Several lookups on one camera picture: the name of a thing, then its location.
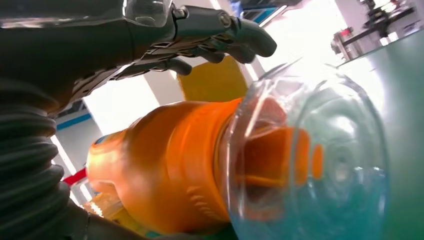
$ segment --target screw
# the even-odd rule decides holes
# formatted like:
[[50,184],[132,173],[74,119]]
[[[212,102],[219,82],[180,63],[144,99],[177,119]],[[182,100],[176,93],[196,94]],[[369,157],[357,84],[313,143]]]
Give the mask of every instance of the screw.
[[226,12],[219,15],[219,20],[225,28],[231,26],[231,17]]
[[183,8],[178,8],[173,11],[176,19],[185,19],[187,17],[186,11]]

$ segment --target yellow object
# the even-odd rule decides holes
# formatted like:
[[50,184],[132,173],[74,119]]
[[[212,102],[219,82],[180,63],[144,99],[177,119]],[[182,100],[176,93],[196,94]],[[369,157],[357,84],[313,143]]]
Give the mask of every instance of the yellow object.
[[177,78],[187,101],[227,102],[243,97],[248,90],[239,65],[231,56],[218,64],[195,66],[190,75]]

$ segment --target clear plastic dome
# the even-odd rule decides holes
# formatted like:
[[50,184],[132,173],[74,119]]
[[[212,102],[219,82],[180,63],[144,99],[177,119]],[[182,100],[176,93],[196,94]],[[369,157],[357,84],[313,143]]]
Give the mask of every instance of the clear plastic dome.
[[240,240],[379,239],[388,193],[382,124],[364,90],[299,60],[248,90],[219,149]]

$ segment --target blue stripe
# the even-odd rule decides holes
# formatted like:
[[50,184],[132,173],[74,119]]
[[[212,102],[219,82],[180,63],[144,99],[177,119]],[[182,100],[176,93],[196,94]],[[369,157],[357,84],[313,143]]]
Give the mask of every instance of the blue stripe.
[[96,144],[101,144],[102,142],[103,142],[103,140],[105,140],[105,138],[107,137],[107,136],[109,136],[109,135],[106,135],[106,136],[102,136],[101,138],[99,138],[99,139],[97,139],[97,141],[95,141],[95,145]]
[[278,9],[278,6],[275,5],[259,5],[259,6],[245,6],[243,7],[244,11],[259,11],[263,9]]
[[263,11],[255,20],[253,20],[255,23],[260,24],[263,20],[271,16],[278,8],[271,8],[268,10]]
[[56,126],[56,129],[57,129],[57,131],[59,131],[59,130],[65,129],[65,128],[69,128],[72,125],[79,124],[79,123],[84,122],[86,120],[89,120],[91,118],[92,118],[92,115],[90,113],[87,113],[87,114],[78,116],[76,118],[73,118],[69,121],[65,121],[65,122],[58,124]]

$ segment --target robotic hand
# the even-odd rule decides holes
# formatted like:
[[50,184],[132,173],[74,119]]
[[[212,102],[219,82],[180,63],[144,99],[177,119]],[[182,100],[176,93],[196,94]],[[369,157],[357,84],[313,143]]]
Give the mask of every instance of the robotic hand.
[[109,80],[189,74],[178,56],[249,63],[277,46],[253,22],[171,0],[3,0],[0,39],[2,240],[143,239],[69,199],[50,117]]
[[256,23],[223,10],[175,8],[171,0],[7,0],[0,9],[0,73],[58,101],[89,95],[109,80],[191,66],[178,56],[241,63],[277,44]]
[[277,47],[256,23],[229,16],[223,10],[183,6],[174,8],[173,14],[177,25],[173,41],[154,44],[140,61],[127,67],[116,79],[141,75],[150,70],[190,74],[192,67],[176,58],[178,56],[203,57],[211,63],[219,63],[225,54],[229,54],[238,62],[247,64],[256,55],[271,56]]

